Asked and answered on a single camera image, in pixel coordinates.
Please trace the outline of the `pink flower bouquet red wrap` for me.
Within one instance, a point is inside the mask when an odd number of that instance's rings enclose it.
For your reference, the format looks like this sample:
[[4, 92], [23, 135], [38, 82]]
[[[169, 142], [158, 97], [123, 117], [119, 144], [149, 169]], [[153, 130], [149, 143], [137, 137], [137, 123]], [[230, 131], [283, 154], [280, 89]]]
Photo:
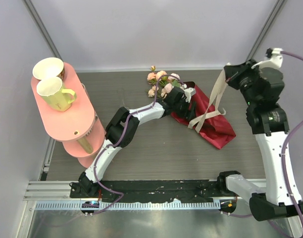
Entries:
[[[164, 99], [174, 86], [178, 86], [182, 89], [182, 84], [179, 81], [180, 76], [178, 74], [167, 74], [164, 70], [157, 72], [154, 65], [151, 66], [150, 70], [150, 73], [147, 75], [147, 82], [152, 86], [152, 88], [147, 91], [148, 97], [153, 98], [154, 96], [157, 96], [160, 99]], [[207, 109], [210, 96], [208, 97], [193, 81], [185, 82], [184, 84], [186, 84], [187, 87], [192, 87], [196, 90], [196, 94], [191, 98], [191, 103], [197, 103], [196, 117], [204, 114]], [[215, 102], [210, 106], [209, 112], [213, 112], [215, 110], [214, 106]], [[175, 113], [171, 113], [171, 116], [175, 118], [176, 121], [186, 126], [188, 126], [190, 122], [187, 121], [186, 118], [178, 118]], [[216, 116], [206, 119], [199, 135], [217, 149], [223, 148], [236, 137], [232, 126], [224, 116]]]

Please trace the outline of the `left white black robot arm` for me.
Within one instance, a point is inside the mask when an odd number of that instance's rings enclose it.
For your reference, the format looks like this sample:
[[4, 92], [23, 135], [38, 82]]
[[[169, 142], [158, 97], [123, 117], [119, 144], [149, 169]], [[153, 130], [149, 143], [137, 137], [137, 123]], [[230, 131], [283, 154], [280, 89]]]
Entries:
[[95, 197], [107, 167], [115, 155], [131, 143], [140, 125], [172, 113], [182, 119], [194, 119], [196, 103], [192, 103], [191, 98], [195, 93], [196, 90], [192, 87], [174, 87], [164, 99], [157, 99], [147, 106], [131, 110], [119, 108], [105, 129], [102, 147], [94, 161], [81, 173], [77, 182], [70, 183], [71, 192], [88, 198]]

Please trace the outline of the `cream ribbon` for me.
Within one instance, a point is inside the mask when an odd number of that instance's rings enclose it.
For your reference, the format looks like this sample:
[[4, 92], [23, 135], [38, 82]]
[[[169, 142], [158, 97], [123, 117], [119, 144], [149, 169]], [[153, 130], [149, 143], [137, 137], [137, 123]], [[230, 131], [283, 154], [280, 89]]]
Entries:
[[[191, 120], [188, 124], [189, 129], [192, 129], [194, 126], [196, 126], [195, 131], [199, 133], [206, 119], [210, 119], [216, 116], [224, 116], [226, 114], [224, 108], [222, 108], [222, 112], [218, 110], [226, 86], [227, 86], [226, 74], [225, 74], [225, 70], [222, 70], [211, 91], [209, 103], [205, 113]], [[215, 110], [213, 112], [209, 112], [209, 108], [210, 106], [213, 105], [214, 102], [215, 102], [215, 106], [214, 106]]]

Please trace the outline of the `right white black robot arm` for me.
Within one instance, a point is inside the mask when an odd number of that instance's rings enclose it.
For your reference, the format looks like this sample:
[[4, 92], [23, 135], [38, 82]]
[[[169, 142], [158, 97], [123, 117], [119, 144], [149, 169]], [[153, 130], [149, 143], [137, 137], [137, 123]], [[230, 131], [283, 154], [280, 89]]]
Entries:
[[288, 143], [288, 118], [277, 101], [285, 87], [279, 66], [249, 60], [224, 66], [226, 83], [240, 90], [247, 103], [246, 117], [258, 143], [266, 188], [245, 179], [238, 171], [221, 172], [217, 191], [234, 193], [248, 204], [258, 221], [303, 215], [303, 199], [295, 183]]

